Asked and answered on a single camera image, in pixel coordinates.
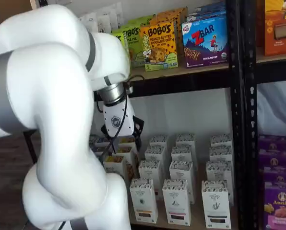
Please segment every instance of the white box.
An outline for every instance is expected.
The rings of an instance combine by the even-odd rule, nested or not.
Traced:
[[[172,161],[170,165],[171,179],[186,180],[188,184],[189,200],[191,204],[195,203],[195,175],[193,162]]]
[[[139,173],[141,178],[151,178],[153,180],[156,200],[163,200],[163,175],[160,167],[160,161],[141,161]]]
[[[210,146],[216,147],[219,145],[233,146],[232,138],[230,134],[222,134],[210,137]]]
[[[217,161],[206,163],[206,173],[208,181],[227,181],[228,197],[231,205],[234,205],[234,187],[231,171],[231,162]]]
[[[116,151],[116,154],[112,154],[112,155],[122,156],[125,158],[129,180],[131,180],[133,176],[135,178],[139,178],[139,173],[137,170],[137,165],[136,165],[134,153],[132,151],[132,147],[119,147]]]
[[[189,226],[191,224],[191,209],[187,181],[166,179],[162,190],[169,224]]]
[[[198,161],[197,161],[196,150],[195,150],[195,135],[194,134],[178,134],[176,137],[176,146],[183,145],[183,144],[191,145],[194,169],[197,171]]]
[[[228,189],[225,181],[202,181],[206,228],[231,229]]]
[[[127,190],[129,191],[130,182],[124,157],[108,156],[104,161],[104,168],[107,173],[117,173],[120,175],[124,179]]]
[[[160,161],[163,176],[169,178],[169,162],[165,150],[166,148],[161,145],[148,146],[145,151],[145,159],[148,161]]]
[[[231,162],[231,171],[233,176],[233,187],[235,187],[235,178],[234,178],[234,159],[233,159],[233,150],[231,146],[219,145],[216,147],[209,148],[209,158],[210,161],[229,161]]]
[[[172,161],[193,161],[191,145],[178,145],[172,148]]]
[[[157,223],[158,208],[152,179],[133,179],[130,185],[133,209],[137,221]]]

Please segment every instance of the bobo's box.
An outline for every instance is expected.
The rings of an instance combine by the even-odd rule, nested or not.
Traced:
[[[265,182],[263,229],[286,230],[286,184]]]
[[[152,179],[133,179],[130,185],[133,209],[137,221],[157,223],[158,209]]]
[[[265,0],[265,55],[286,53],[286,0]]]
[[[183,23],[182,34],[188,68],[227,62],[225,14]]]
[[[231,229],[226,181],[202,181],[206,227]]]
[[[166,179],[162,190],[169,224],[189,226],[191,224],[191,210],[187,181]]]
[[[176,26],[176,20],[172,19],[141,27],[146,71],[178,67]]]

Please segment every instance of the snack box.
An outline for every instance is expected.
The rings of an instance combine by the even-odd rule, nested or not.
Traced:
[[[226,15],[217,15],[182,24],[186,67],[227,62]]]
[[[175,19],[141,26],[146,71],[178,67],[176,26]]]
[[[166,179],[162,191],[168,223],[190,226],[191,209],[187,181]]]
[[[141,23],[131,23],[123,25],[116,32],[126,32],[128,49],[131,60],[131,67],[139,67],[144,65],[142,40],[140,37]]]
[[[161,145],[148,146],[145,151],[145,159],[148,161],[160,161],[162,174],[165,178],[168,178],[169,173],[169,161],[166,157],[166,148]]]
[[[130,185],[133,209],[137,221],[157,223],[158,208],[152,179],[133,179]]]
[[[160,167],[160,161],[141,161],[139,173],[141,178],[151,178],[153,180],[156,200],[163,200],[162,186],[164,179]]]
[[[170,165],[171,179],[180,179],[187,181],[187,189],[191,204],[195,203],[195,175],[193,170],[193,162],[172,161]]]
[[[132,147],[119,146],[114,156],[122,156],[125,158],[129,180],[131,180],[133,177],[139,178],[139,173],[135,161],[135,154],[133,153]]]
[[[286,0],[265,0],[264,51],[265,55],[286,53]]]
[[[214,135],[210,137],[210,146],[216,147],[219,145],[233,146],[230,134]]]
[[[259,151],[259,168],[264,166],[286,166],[286,151]]]
[[[286,136],[259,135],[258,148],[266,151],[286,151]]]
[[[176,136],[176,146],[179,145],[191,145],[192,148],[192,160],[194,169],[198,170],[198,161],[196,157],[196,150],[195,150],[195,134],[177,134]]]
[[[122,32],[122,31],[114,30],[114,31],[112,31],[112,35],[117,37],[120,40],[120,42],[122,43],[122,45],[125,49],[125,52],[127,53],[128,57],[130,58],[126,31]]]
[[[265,230],[286,230],[286,184],[264,183]]]
[[[171,152],[172,161],[187,161],[193,162],[192,160],[192,147],[191,145],[178,145],[172,148]]]
[[[231,229],[226,181],[202,181],[206,228]]]
[[[208,181],[223,181],[227,182],[228,198],[231,205],[234,205],[234,186],[231,162],[218,161],[206,163],[206,173]]]
[[[282,166],[265,166],[263,168],[263,180],[269,182],[281,182],[286,183],[286,167]]]

